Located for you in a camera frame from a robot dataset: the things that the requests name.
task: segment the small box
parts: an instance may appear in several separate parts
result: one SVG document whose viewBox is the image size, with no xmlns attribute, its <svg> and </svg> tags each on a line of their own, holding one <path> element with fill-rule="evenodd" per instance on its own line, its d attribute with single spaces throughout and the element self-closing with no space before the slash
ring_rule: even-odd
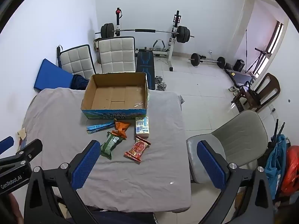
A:
<svg viewBox="0 0 299 224">
<path fill-rule="evenodd" d="M 92 75 L 81 104 L 88 119 L 132 119 L 145 116 L 146 73 L 120 72 Z"/>
<path fill-rule="evenodd" d="M 136 117 L 136 135 L 141 137 L 150 135 L 149 117 Z"/>
</svg>

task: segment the pink wall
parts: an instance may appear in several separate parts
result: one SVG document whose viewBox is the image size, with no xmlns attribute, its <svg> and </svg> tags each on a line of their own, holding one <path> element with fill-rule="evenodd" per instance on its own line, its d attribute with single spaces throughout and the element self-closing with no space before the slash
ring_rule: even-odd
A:
<svg viewBox="0 0 299 224">
<path fill-rule="evenodd" d="M 268 43 L 270 42 L 276 23 L 276 18 L 263 5 L 263 3 L 259 0 L 255 0 L 252 15 L 247 26 L 247 69 L 254 63 L 254 61 L 258 58 L 260 54 L 258 51 L 255 50 L 255 47 L 261 50 L 266 49 Z M 244 60 L 244 62 L 246 62 L 245 34 L 234 56 L 234 61 L 236 61 L 237 59 L 242 59 Z"/>
</svg>

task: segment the bed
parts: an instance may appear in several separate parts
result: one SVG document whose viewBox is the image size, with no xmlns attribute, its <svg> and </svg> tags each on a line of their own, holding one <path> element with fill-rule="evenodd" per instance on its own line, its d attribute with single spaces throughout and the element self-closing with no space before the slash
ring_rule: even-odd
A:
<svg viewBox="0 0 299 224">
<path fill-rule="evenodd" d="M 23 127 L 27 142 L 38 138 L 43 151 L 31 162 L 42 169 L 59 167 L 81 152 L 91 140 L 101 144 L 107 131 L 87 134 L 86 126 L 104 120 L 88 120 L 80 110 L 84 91 L 44 89 L 29 106 Z M 136 162 L 124 152 L 135 142 L 135 121 L 113 151 L 112 160 L 100 156 L 83 188 L 77 190 L 88 206 L 123 212 L 182 212 L 191 205 L 189 161 L 178 96 L 150 90 L 147 109 L 151 146 Z"/>
</svg>

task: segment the white snack box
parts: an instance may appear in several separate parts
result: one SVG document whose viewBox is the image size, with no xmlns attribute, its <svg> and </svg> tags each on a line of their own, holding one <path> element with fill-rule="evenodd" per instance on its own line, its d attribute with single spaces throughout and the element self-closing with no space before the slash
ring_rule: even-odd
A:
<svg viewBox="0 0 299 224">
<path fill-rule="evenodd" d="M 137 136 L 149 136 L 149 117 L 136 117 L 136 135 Z"/>
</svg>

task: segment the sneaker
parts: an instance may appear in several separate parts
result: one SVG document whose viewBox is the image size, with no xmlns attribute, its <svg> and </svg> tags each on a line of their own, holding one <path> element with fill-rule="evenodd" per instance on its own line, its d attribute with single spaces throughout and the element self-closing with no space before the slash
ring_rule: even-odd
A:
<svg viewBox="0 0 299 224">
<path fill-rule="evenodd" d="M 237 96 L 237 95 L 238 95 L 238 93 L 239 93 L 239 90 L 237 90 L 237 91 L 234 91 L 234 96 Z"/>
<path fill-rule="evenodd" d="M 231 92 L 235 92 L 238 89 L 235 86 L 231 86 L 228 90 L 231 91 Z"/>
</svg>

